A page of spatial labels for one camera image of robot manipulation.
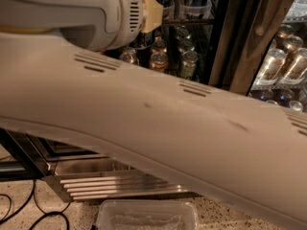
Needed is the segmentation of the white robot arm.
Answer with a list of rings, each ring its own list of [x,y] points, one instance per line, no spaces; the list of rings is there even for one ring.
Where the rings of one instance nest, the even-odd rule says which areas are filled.
[[[307,230],[304,114],[106,56],[161,19],[154,0],[0,0],[0,127]]]

